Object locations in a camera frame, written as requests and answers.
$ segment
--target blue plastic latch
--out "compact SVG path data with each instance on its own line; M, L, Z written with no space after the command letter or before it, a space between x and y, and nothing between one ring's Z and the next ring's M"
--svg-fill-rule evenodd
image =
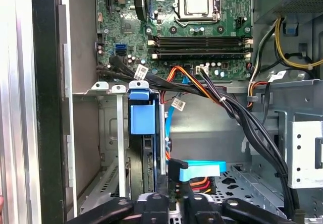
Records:
M150 105L130 106L130 127L133 135L154 135L155 126L155 100Z
M215 177L227 170L225 161L188 160L188 169L180 169L180 181L186 182L193 178Z
M146 89L131 90L129 94L129 99L149 100L149 90L146 90Z

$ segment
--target yellow cable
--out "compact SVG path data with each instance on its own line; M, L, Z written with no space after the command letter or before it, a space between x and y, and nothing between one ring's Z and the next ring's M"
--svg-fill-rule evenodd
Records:
M275 26L275 41L276 41L276 48L277 48L277 51L280 55L280 57L289 65L293 66L293 67L296 67L296 68L303 68L303 69L308 69L309 66L310 67L315 67L315 66L318 66L318 65L321 65L323 64L323 60L320 60L316 63L312 63L312 64L298 64L298 63L294 63L292 61L289 61L287 58L285 58L284 56L284 53L282 51L282 48L281 48L281 43L280 43L280 27L281 27L281 21L282 19L279 18L277 20L277 23L276 23L276 26Z
M205 194L205 193L208 193L208 192L210 192L212 189L208 189L208 190L206 190L205 192L203 192L203 194Z

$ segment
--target chip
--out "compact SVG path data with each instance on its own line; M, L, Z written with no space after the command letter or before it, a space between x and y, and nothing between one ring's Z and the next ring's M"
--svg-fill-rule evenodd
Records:
M121 20L121 32L123 34L132 34L135 32L134 20Z

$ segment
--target orange cable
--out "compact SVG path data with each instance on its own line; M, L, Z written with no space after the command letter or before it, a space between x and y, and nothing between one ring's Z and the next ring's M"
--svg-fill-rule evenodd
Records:
M207 181L207 177L205 177L205 178L204 178L204 180L202 180L202 181L191 183L191 184L190 184L190 186L202 185L202 184L204 184L206 181Z

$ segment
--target red cable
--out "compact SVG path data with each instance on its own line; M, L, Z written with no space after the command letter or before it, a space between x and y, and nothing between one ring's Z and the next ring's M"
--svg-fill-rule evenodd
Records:
M210 185L210 181L207 181L204 186L195 187L195 188L192 188L192 190L202 190L202 189L207 188L209 185Z

